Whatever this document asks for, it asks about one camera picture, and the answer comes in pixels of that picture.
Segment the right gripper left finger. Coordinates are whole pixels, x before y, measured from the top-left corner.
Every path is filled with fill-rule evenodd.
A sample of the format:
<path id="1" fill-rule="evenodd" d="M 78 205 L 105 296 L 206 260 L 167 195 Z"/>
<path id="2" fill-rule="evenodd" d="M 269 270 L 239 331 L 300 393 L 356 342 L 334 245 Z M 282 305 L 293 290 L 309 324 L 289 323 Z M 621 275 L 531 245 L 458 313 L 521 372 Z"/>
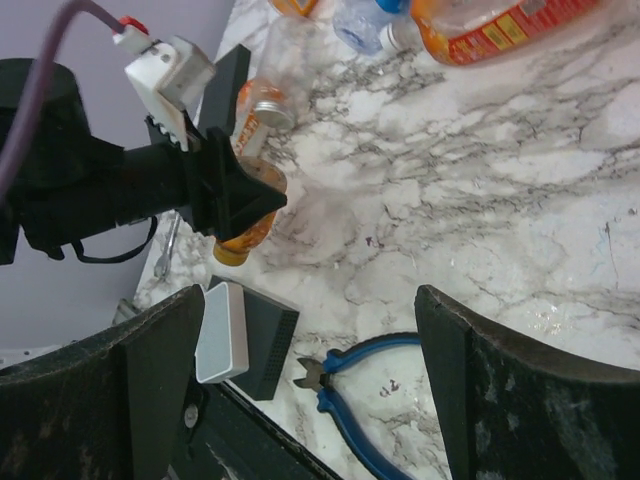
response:
<path id="1" fill-rule="evenodd" d="M 4 479 L 162 479 L 204 314 L 200 286 L 1 371 Z"/>

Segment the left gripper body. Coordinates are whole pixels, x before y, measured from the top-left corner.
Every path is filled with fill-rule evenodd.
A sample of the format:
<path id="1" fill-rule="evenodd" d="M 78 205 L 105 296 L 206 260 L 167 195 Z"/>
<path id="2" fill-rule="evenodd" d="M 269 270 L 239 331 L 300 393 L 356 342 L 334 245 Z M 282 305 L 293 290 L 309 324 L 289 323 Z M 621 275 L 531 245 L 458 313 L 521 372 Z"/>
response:
<path id="1" fill-rule="evenodd" d="M 181 210 L 203 234 L 225 233 L 225 135 L 201 134 L 187 123 L 188 149 L 145 118 L 150 143 L 123 152 L 117 168 L 117 223 L 129 224 L 169 210 Z"/>

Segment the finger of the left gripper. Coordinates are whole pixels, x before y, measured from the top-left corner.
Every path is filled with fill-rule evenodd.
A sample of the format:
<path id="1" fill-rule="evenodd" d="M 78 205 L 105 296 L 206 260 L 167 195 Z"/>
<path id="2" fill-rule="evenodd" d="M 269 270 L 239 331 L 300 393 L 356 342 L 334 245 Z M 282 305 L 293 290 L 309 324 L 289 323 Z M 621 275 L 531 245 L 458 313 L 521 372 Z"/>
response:
<path id="1" fill-rule="evenodd" d="M 215 63 L 214 77 L 207 84 L 200 105 L 198 130 L 203 135 L 212 128 L 232 135 L 237 98 L 248 79 L 250 59 L 250 50 L 238 44 Z"/>
<path id="2" fill-rule="evenodd" d="M 237 156 L 230 138 L 219 128 L 207 131 L 205 232 L 226 241 L 240 236 L 287 204 L 287 179 L 271 163 Z"/>

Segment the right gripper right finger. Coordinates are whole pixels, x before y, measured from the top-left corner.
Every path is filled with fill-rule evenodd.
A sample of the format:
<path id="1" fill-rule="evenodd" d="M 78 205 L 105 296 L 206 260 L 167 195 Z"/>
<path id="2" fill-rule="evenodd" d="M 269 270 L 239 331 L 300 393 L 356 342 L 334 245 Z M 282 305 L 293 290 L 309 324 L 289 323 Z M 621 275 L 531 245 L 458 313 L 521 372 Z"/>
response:
<path id="1" fill-rule="evenodd" d="M 415 315 L 453 478 L 638 478 L 638 371 L 551 347 L 431 285 Z"/>

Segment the large crushed orange bottle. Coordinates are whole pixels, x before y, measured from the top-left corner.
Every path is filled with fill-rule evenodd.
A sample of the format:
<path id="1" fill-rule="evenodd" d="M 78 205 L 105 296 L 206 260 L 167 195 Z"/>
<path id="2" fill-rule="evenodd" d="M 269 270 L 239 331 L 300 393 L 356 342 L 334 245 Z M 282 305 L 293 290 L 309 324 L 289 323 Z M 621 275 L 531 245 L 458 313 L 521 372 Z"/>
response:
<path id="1" fill-rule="evenodd" d="M 426 50 L 462 67 L 492 59 L 567 26 L 595 0 L 412 1 L 409 13 L 379 34 L 386 51 Z"/>

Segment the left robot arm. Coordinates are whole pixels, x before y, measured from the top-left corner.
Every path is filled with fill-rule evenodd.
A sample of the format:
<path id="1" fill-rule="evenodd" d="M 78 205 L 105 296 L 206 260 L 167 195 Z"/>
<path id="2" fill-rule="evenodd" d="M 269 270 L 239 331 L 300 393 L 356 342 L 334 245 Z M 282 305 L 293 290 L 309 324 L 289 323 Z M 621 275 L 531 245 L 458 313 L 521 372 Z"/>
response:
<path id="1" fill-rule="evenodd" d="M 125 149 L 90 131 L 71 70 L 56 65 L 29 152 L 1 205 L 1 261 L 14 261 L 25 237 L 53 260 L 71 246 L 89 263 L 83 241 L 142 220 L 156 225 L 175 210 L 198 233 L 229 240 L 287 202 L 282 188 L 232 148 L 235 101 L 250 61 L 237 46 L 217 63 L 200 120 L 182 150 L 156 126 L 147 145 Z"/>

